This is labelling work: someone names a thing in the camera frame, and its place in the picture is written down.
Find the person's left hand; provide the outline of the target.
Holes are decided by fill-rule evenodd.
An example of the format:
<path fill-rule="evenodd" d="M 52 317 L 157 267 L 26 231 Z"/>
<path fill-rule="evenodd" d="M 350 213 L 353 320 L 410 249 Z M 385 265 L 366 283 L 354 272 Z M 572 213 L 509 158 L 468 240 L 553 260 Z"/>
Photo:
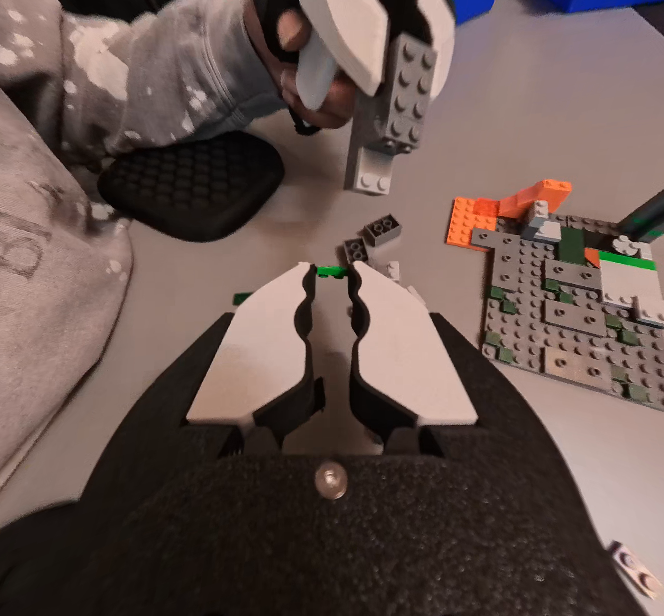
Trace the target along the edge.
<path fill-rule="evenodd" d="M 253 0 L 246 0 L 244 23 L 252 46 L 275 85 L 280 99 L 304 122 L 321 129 L 339 129 L 347 124 L 354 111 L 356 87 L 352 80 L 340 74 L 332 82 L 318 111 L 307 109 L 296 86 L 296 66 L 283 63 L 267 47 Z M 277 35 L 281 48 L 296 52 L 308 43 L 311 23 L 299 8 L 284 12 L 278 20 Z"/>

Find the partly built grey lego model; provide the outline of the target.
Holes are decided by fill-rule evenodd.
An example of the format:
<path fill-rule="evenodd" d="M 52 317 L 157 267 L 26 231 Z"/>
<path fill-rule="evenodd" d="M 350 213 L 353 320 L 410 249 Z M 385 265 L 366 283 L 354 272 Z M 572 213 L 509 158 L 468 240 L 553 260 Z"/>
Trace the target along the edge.
<path fill-rule="evenodd" d="M 663 192 L 618 223 L 560 213 L 570 182 L 456 197 L 446 243 L 487 252 L 490 360 L 663 411 Z"/>

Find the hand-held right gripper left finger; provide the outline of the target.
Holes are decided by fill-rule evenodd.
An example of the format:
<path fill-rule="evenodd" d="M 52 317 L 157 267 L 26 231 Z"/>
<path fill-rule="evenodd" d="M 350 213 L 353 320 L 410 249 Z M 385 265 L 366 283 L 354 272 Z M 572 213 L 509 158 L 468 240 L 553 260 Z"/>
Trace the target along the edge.
<path fill-rule="evenodd" d="M 325 407 L 313 373 L 317 268 L 300 262 L 232 315 L 186 414 L 189 425 L 235 427 L 245 439 L 268 429 L 277 446 Z"/>

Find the grey lego wall section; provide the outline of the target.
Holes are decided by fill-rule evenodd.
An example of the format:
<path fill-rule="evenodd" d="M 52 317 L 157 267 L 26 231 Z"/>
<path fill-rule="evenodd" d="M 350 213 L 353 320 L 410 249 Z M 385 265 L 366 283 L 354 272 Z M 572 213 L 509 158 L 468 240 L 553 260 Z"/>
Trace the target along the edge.
<path fill-rule="evenodd" d="M 369 196 L 390 191 L 394 159 L 419 148 L 433 88 L 437 54 L 402 33 L 386 59 L 385 80 L 374 96 L 357 91 L 344 189 Z"/>

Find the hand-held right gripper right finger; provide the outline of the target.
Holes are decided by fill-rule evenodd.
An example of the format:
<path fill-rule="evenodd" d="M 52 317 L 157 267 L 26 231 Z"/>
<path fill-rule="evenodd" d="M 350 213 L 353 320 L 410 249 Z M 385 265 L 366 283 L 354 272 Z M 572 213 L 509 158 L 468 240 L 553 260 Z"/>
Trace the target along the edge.
<path fill-rule="evenodd" d="M 348 292 L 354 417 L 383 445 L 397 429 L 475 425 L 476 409 L 419 297 L 361 261 L 349 268 Z"/>

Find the grey splattered hoodie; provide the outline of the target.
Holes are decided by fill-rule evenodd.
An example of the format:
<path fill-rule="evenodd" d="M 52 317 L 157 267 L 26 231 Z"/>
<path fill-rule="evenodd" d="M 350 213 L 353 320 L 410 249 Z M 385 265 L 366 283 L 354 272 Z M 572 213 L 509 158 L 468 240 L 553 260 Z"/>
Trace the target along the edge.
<path fill-rule="evenodd" d="M 58 0 L 1 0 L 1 485 L 82 377 L 117 319 L 127 223 L 71 171 L 141 134 L 128 129 L 131 27 Z"/>

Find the person's left forearm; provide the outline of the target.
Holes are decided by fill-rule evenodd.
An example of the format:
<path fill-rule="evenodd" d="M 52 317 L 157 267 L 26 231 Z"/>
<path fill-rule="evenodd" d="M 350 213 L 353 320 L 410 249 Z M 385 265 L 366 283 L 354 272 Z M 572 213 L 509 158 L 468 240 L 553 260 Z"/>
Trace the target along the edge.
<path fill-rule="evenodd" d="M 62 15 L 61 147 L 82 160 L 247 127 L 286 107 L 252 0 L 174 0 L 133 22 Z"/>

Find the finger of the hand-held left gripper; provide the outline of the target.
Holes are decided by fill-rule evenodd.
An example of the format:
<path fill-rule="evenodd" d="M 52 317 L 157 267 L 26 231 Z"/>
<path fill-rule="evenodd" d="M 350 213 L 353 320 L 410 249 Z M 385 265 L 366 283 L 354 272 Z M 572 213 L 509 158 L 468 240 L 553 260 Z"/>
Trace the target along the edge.
<path fill-rule="evenodd" d="M 354 84 L 370 97 L 383 82 L 388 14 L 379 0 L 299 0 L 313 31 Z"/>
<path fill-rule="evenodd" d="M 431 100 L 440 94 L 450 71 L 457 25 L 453 0 L 378 0 L 388 15 L 388 42 L 408 34 L 431 47 L 436 64 Z"/>

